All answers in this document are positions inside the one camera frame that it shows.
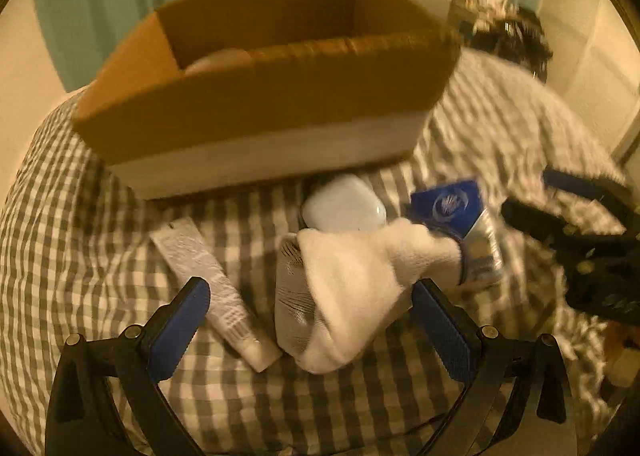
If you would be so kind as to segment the blue silver packet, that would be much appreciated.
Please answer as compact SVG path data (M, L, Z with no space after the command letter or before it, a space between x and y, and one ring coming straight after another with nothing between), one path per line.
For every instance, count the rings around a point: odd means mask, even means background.
M496 228L473 179L415 191L411 214L419 221L460 239L464 251L465 283L493 284L503 276Z

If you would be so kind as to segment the white sock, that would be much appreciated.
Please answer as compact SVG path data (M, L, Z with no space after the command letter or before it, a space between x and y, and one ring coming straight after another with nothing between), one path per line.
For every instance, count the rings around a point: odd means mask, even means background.
M462 284L464 259L460 239L406 218L373 231L286 235L277 257L277 344L305 372L335 372L409 311L418 280Z

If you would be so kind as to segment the white cream tube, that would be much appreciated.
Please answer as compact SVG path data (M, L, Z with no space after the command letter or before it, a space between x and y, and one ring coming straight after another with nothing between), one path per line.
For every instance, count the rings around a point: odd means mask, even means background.
M207 320L245 363L255 372L263 372L281 358L282 351L265 333L191 218L161 225L151 233L151 239L181 282L198 276L208 284Z

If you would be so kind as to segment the white earbuds case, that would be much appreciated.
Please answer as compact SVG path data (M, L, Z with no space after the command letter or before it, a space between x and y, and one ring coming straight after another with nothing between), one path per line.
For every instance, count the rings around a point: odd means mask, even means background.
M373 231L387 222L381 200L359 177L342 175L315 190L302 206L307 228L321 232Z

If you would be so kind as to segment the black bags pile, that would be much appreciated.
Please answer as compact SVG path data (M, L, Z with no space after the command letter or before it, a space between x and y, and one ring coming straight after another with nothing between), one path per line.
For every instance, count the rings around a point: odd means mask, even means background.
M505 19L490 22L461 22L459 32L469 48L480 50L525 68L545 83L553 57L541 22L524 7Z

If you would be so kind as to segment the brown cardboard box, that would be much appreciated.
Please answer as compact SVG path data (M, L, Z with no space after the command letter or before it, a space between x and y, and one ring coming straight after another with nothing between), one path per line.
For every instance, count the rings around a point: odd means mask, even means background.
M460 54L411 0L175 0L72 125L144 199L380 164L413 152Z

